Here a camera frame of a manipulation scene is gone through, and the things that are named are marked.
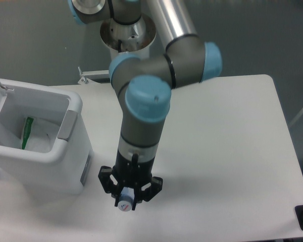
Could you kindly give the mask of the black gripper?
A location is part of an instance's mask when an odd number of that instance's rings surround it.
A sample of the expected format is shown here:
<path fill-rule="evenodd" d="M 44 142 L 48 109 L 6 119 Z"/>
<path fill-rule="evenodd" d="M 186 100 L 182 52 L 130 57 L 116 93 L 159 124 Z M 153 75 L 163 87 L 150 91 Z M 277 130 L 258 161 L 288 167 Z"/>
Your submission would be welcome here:
<path fill-rule="evenodd" d="M 147 162 L 132 162 L 123 157 L 118 151 L 114 167 L 101 166 L 98 179 L 104 192 L 115 199 L 115 207 L 120 202 L 121 192 L 124 187 L 134 189 L 133 211 L 136 209 L 137 204 L 143 201 L 149 202 L 162 190 L 163 179 L 156 176 L 152 177 L 154 160 L 155 158 Z M 142 187 L 148 183 L 150 183 L 150 186 L 143 190 Z"/>

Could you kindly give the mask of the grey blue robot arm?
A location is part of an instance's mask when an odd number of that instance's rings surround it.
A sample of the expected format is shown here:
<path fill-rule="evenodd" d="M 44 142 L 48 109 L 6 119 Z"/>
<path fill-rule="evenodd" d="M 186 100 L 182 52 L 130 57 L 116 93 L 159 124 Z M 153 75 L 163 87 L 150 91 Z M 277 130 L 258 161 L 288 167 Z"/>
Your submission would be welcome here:
<path fill-rule="evenodd" d="M 200 40 L 183 1 L 148 1 L 152 29 L 165 53 L 141 59 L 151 30 L 141 1 L 69 1 L 74 19 L 82 24 L 103 21 L 100 35 L 117 50 L 109 78 L 122 109 L 122 125 L 113 167 L 102 166 L 98 178 L 104 191 L 123 212 L 150 201 L 163 180 L 152 175 L 158 144 L 170 109 L 171 91 L 218 77 L 222 57 L 217 45 Z"/>

